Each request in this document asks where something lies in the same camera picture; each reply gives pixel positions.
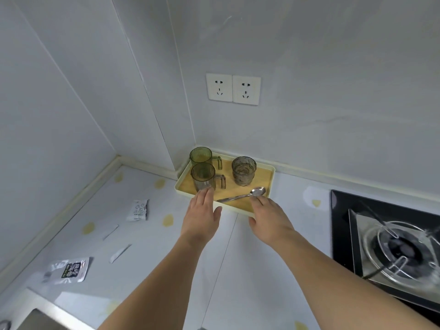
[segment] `gas stove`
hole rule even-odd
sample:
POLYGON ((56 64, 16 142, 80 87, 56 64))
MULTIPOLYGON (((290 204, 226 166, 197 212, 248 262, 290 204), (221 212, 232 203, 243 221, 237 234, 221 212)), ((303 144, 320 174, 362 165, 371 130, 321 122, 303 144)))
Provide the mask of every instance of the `gas stove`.
POLYGON ((333 258, 440 325, 440 216, 332 190, 333 258))

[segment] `tray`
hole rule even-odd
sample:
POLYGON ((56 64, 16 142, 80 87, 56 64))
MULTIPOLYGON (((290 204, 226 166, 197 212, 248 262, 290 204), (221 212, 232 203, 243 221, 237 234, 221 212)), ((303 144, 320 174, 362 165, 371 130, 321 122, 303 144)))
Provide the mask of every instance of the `tray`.
MULTIPOLYGON (((238 196, 240 194, 247 194, 255 187, 265 187, 266 188, 266 197, 270 196, 271 188, 272 188, 272 180, 275 173, 275 168, 271 165, 265 165, 263 163, 256 163, 256 171, 255 177, 252 180, 252 183, 246 187, 241 187, 234 182, 234 178, 232 177, 232 161, 235 157, 222 155, 217 153, 212 153, 213 156, 220 156, 223 161, 223 169, 217 169, 217 162, 213 161, 213 166, 216 168, 216 173, 225 175, 226 177, 226 189, 220 188, 220 181, 217 180, 217 188, 214 193, 214 200, 223 199, 233 196, 238 196)), ((192 164, 191 161, 188 163, 182 175, 179 177, 174 188, 177 193, 183 194, 187 197, 193 197, 196 194, 196 190, 194 187, 194 183, 191 177, 191 169, 192 164)), ((237 199, 230 201, 225 204, 220 204, 214 201, 214 207, 221 205, 222 207, 232 210, 237 213, 245 214, 247 216, 253 216, 252 206, 250 205, 249 197, 237 199)))

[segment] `spoon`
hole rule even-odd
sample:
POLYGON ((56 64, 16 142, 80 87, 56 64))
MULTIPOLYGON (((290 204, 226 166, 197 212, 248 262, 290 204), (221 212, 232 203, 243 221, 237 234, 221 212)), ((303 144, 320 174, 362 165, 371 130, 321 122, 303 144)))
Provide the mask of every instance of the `spoon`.
POLYGON ((220 200, 216 200, 217 202, 227 202, 227 201, 231 201, 231 200, 235 200, 235 199, 240 199, 240 198, 245 198, 245 197, 250 197, 250 196, 262 196, 263 194, 266 193, 266 188, 265 187, 256 187, 255 189, 252 189, 252 191, 250 191, 249 194, 244 194, 241 196, 235 196, 235 197, 230 197, 230 198, 224 198, 224 199, 220 199, 220 200))

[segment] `textured glass cup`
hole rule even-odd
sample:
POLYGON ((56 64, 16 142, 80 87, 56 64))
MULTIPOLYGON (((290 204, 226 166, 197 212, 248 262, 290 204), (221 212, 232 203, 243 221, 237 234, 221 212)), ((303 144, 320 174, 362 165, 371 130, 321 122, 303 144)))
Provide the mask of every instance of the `textured glass cup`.
POLYGON ((197 191, 206 187, 213 187, 216 189, 216 179, 221 179, 221 188, 226 188, 226 178, 224 175, 217 175, 212 164, 203 162, 197 163, 191 169, 191 177, 193 178, 194 186, 197 191))
POLYGON ((190 153, 190 159, 191 164, 196 165, 197 163, 207 162, 209 164, 212 164, 213 160, 216 160, 218 162, 219 170, 221 170, 222 162, 220 156, 212 156, 212 151, 209 148, 206 147, 197 147, 193 150, 191 150, 190 153))
POLYGON ((232 161, 232 175, 234 182, 241 187, 249 185, 256 171, 256 162, 247 156, 240 156, 232 161))

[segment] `wall socket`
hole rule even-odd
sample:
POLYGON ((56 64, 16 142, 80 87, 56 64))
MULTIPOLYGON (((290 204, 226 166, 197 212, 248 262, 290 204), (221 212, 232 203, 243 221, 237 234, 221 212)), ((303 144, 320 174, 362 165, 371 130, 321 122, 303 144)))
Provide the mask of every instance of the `wall socket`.
POLYGON ((260 104, 261 77, 232 76, 232 93, 235 103, 260 104))
POLYGON ((207 73, 206 88, 209 99, 232 102, 232 75, 207 73))

